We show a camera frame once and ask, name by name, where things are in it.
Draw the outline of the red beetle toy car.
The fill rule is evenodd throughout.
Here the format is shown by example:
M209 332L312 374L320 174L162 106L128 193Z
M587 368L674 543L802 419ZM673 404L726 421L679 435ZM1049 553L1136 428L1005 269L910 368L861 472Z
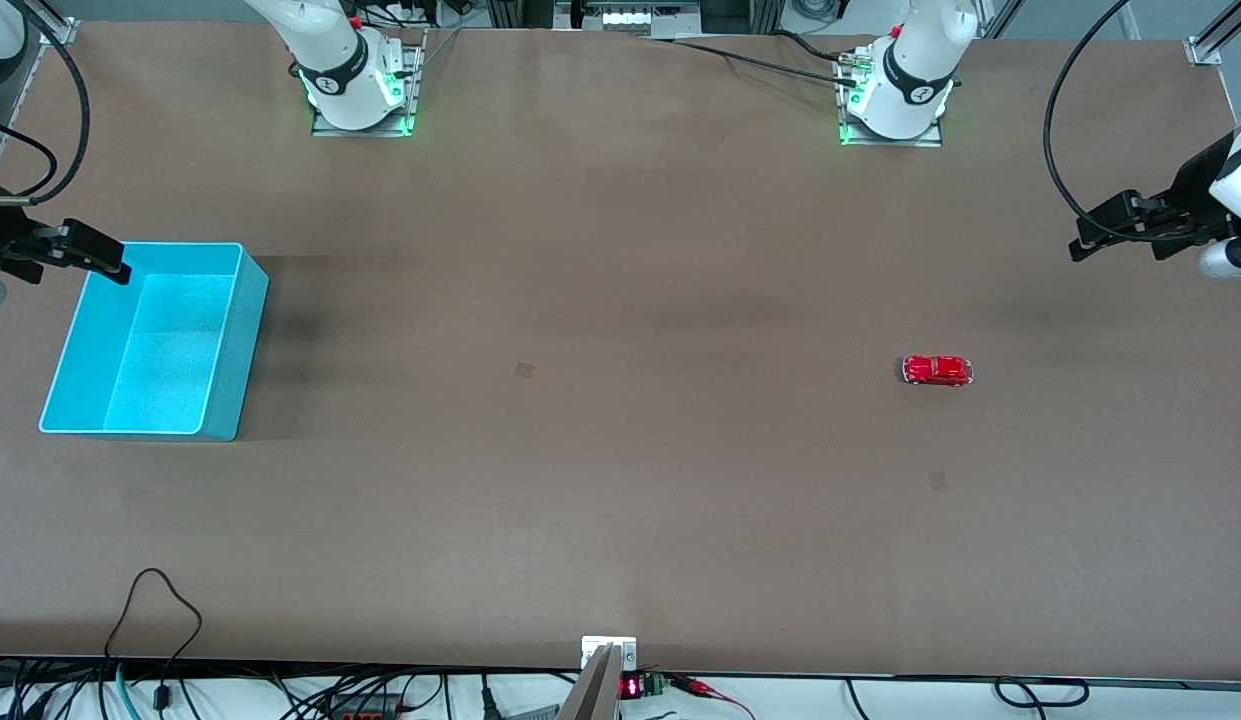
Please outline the red beetle toy car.
M975 369L959 356L908 355L900 364L905 384L911 386L965 387L975 382Z

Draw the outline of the blue plastic box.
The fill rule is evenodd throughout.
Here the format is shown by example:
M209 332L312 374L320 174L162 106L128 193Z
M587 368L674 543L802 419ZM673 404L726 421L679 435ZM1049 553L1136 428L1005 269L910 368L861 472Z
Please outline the blue plastic box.
M91 274L50 384L50 436L230 442L269 277L232 242L128 242L127 284Z

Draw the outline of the lit equipment panel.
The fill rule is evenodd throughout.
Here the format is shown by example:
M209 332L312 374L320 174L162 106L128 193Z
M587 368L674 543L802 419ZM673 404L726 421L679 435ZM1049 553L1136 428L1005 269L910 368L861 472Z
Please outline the lit equipment panel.
M702 34L697 0L553 0L551 29L585 29L648 38Z

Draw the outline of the black block with orange levers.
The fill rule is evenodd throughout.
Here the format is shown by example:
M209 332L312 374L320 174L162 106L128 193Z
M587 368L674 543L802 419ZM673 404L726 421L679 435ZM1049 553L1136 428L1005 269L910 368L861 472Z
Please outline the black block with orange levers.
M400 720L400 694L388 691L335 693L320 703L323 720Z

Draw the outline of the red clip lead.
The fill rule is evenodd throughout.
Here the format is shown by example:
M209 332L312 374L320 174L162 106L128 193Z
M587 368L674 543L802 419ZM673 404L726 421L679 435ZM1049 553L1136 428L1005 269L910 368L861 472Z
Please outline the red clip lead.
M728 705L738 708L740 711L743 711L748 720L758 720L751 708L745 706L745 703L735 700L735 698L728 696L728 694L717 691L716 688L704 683L702 680L676 673L664 673L664 679L666 680L666 684L678 689L678 691L688 693L690 696L701 698L701 700L728 703Z

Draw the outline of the aluminium frame profile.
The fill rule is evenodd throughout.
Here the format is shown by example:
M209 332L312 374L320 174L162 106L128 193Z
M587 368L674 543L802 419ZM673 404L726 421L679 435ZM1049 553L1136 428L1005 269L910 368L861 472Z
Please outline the aluminium frame profile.
M1241 0L1231 0L1196 35L1184 40L1193 67L1222 65L1222 48L1241 36Z
M38 42L43 46L60 43L68 47L79 32L79 20L65 15L55 0L12 0L26 15L26 22L38 32Z

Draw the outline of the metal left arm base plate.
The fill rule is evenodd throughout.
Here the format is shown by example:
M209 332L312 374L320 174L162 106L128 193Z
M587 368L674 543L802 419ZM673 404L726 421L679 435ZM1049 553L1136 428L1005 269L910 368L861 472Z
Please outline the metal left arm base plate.
M831 61L838 79L839 140L844 146L943 145L941 118L956 87L953 77L921 81L894 79L886 46L872 42Z

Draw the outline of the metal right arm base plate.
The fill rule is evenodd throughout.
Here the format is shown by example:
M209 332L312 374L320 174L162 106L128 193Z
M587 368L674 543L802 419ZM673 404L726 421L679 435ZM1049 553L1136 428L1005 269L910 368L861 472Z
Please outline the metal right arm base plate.
M346 99L338 106L336 117L367 122L357 128L338 127L323 113L319 101L307 86L307 101L311 106L311 137L411 137L414 132L416 113L422 87L424 47L405 45L401 38L379 36L374 29L360 29L359 35L369 40L369 63L347 87Z

